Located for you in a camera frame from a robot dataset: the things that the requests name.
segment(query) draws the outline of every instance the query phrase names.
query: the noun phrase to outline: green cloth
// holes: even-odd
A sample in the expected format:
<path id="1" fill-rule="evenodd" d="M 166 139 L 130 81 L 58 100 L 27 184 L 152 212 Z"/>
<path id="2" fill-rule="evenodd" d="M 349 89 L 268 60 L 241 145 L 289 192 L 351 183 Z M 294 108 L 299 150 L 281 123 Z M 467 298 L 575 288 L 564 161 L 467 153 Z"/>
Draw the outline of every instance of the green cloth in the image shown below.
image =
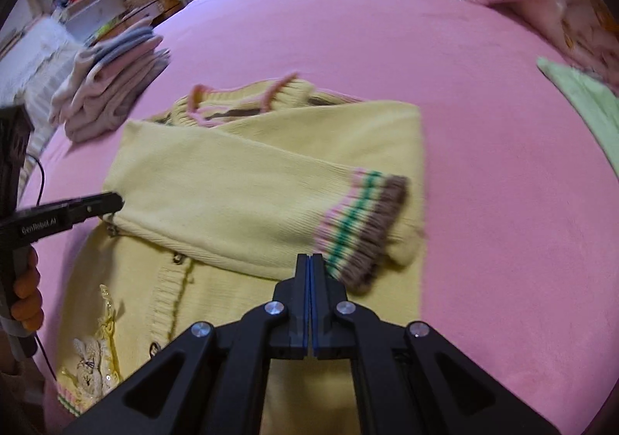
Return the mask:
<path id="1" fill-rule="evenodd" d="M 538 58 L 537 66 L 583 118 L 619 177 L 619 99 L 601 82 L 572 67 Z"/>

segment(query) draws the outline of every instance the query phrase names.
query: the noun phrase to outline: ribbed cuff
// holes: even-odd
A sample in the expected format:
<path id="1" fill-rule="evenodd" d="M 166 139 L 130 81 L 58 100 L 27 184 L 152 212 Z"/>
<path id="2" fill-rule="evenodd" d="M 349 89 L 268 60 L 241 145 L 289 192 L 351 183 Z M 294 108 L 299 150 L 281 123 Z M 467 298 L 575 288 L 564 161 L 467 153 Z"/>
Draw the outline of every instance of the ribbed cuff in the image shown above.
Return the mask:
<path id="1" fill-rule="evenodd" d="M 357 168 L 349 193 L 323 216 L 315 250 L 347 288 L 363 290 L 374 279 L 406 192 L 406 177 Z"/>

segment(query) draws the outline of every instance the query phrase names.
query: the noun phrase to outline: screw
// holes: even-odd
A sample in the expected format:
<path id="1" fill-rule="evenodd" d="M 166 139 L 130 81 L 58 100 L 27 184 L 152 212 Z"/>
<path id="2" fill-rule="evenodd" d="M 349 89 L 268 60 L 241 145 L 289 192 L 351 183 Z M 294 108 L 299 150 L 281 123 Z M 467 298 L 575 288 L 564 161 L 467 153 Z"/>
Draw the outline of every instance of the screw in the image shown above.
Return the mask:
<path id="1" fill-rule="evenodd" d="M 423 322 L 413 322 L 409 325 L 409 332 L 413 337 L 425 337 L 429 334 L 429 327 Z"/>
<path id="2" fill-rule="evenodd" d="M 206 322 L 198 322 L 191 326 L 191 333 L 196 337 L 206 337 L 210 334 L 210 325 Z"/>
<path id="3" fill-rule="evenodd" d="M 284 305 L 279 301 L 271 301 L 264 304 L 264 310 L 268 314 L 280 314 L 284 310 Z"/>
<path id="4" fill-rule="evenodd" d="M 161 351 L 161 346 L 159 345 L 159 343 L 150 343 L 149 355 L 151 358 L 153 358 L 157 353 L 159 353 L 159 351 Z"/>
<path id="5" fill-rule="evenodd" d="M 342 302 L 338 302 L 335 308 L 340 314 L 351 314 L 355 312 L 355 309 L 357 309 L 357 306 L 355 306 L 353 302 L 342 301 Z"/>

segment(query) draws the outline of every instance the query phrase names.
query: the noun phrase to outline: gray garment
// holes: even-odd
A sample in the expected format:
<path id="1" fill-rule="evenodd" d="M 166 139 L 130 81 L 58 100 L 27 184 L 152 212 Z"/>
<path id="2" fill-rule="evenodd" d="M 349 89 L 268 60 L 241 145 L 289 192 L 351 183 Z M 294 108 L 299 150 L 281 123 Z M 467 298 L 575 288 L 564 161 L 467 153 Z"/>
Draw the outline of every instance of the gray garment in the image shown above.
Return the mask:
<path id="1" fill-rule="evenodd" d="M 150 72 L 140 81 L 140 84 L 138 84 L 134 90 L 127 95 L 125 101 L 116 108 L 114 115 L 119 117 L 128 117 L 133 104 L 142 95 L 142 93 L 146 91 L 146 88 L 148 88 L 150 84 L 168 67 L 168 64 L 169 57 L 167 55 L 157 58 L 155 65 Z"/>
<path id="2" fill-rule="evenodd" d="M 136 37 L 133 40 L 126 42 L 125 44 L 121 44 L 120 46 L 117 46 L 116 48 L 111 50 L 109 53 L 107 53 L 103 58 L 99 60 L 100 66 L 103 67 L 104 65 L 107 65 L 108 63 L 112 63 L 119 56 L 122 56 L 123 54 L 127 53 L 127 51 L 130 51 L 133 48 L 137 48 L 140 44 L 145 43 L 146 41 L 152 38 L 153 38 L 153 34 L 150 33 L 150 34 L 142 35 L 140 37 Z"/>
<path id="3" fill-rule="evenodd" d="M 92 63 L 93 67 L 97 65 L 98 62 L 102 61 L 106 56 L 109 56 L 114 50 L 116 50 L 120 46 L 124 46 L 125 44 L 137 42 L 138 38 L 144 37 L 144 36 L 148 36 L 148 37 L 153 36 L 153 29 L 150 26 L 145 26 L 143 28 L 136 28 L 135 30 L 124 32 L 123 34 L 119 35 L 116 39 L 111 41 L 108 46 L 106 46 L 105 42 L 103 42 L 101 49 L 95 53 L 95 59 L 94 59 L 94 62 Z M 125 49 L 124 53 L 126 53 L 132 48 L 135 48 L 137 45 L 143 42 L 144 41 L 135 43 L 130 48 Z"/>

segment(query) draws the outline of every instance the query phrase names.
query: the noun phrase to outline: pink bedsheet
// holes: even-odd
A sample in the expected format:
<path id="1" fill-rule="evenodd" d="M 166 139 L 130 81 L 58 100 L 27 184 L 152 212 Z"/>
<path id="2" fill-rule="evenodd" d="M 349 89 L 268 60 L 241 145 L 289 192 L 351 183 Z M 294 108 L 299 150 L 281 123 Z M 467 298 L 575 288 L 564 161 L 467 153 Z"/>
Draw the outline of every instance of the pink bedsheet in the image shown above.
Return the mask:
<path id="1" fill-rule="evenodd" d="M 535 66 L 538 56 L 561 60 L 556 51 L 458 0 L 196 0 L 157 31 L 171 65 L 133 118 L 196 83 L 231 88 L 291 71 L 419 105 L 423 318 L 563 434 L 587 426 L 619 376 L 619 185 Z M 43 157 L 44 201 L 100 191 L 119 139 L 72 147 L 58 132 Z M 35 175 L 27 203 L 38 186 Z M 36 246 L 52 357 L 63 287 L 93 225 Z M 51 392 L 47 407 L 50 428 L 66 422 Z"/>

